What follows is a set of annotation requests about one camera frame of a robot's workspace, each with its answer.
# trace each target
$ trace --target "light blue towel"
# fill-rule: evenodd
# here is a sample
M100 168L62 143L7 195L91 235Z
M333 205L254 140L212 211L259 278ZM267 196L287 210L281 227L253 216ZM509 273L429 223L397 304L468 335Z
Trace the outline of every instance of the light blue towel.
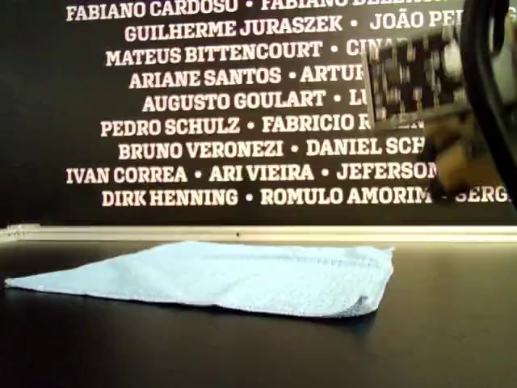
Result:
M339 318L379 307L393 248L178 242L79 268L7 279L8 287L249 312Z

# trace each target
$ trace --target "wall with names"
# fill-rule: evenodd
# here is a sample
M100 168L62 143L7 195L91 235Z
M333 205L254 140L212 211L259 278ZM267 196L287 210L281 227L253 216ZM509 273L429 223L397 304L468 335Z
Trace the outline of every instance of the wall with names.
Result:
M0 219L45 225L511 224L433 204L423 126L373 137L360 54L454 0L8 1Z

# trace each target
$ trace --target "towel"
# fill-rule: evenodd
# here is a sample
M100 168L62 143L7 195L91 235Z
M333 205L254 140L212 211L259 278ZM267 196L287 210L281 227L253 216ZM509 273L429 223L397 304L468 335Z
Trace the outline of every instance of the towel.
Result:
M126 301L219 306L261 314L341 318L378 309L393 248L266 247L176 242L7 287Z

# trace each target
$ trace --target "black table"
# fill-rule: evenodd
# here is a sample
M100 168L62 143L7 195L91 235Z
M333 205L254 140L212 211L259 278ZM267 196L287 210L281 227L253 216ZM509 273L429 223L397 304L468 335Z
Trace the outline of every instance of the black table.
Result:
M152 245L5 243L0 278ZM517 244L398 244L378 313L336 321L3 289L0 382L16 388L515 388L516 251Z

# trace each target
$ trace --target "wall trim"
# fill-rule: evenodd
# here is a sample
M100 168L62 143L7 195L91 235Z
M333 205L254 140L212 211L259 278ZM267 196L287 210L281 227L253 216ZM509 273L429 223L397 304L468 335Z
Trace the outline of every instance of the wall trim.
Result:
M0 244L16 241L16 237L11 234L9 229L0 229Z
M517 226L10 226L18 241L517 243Z

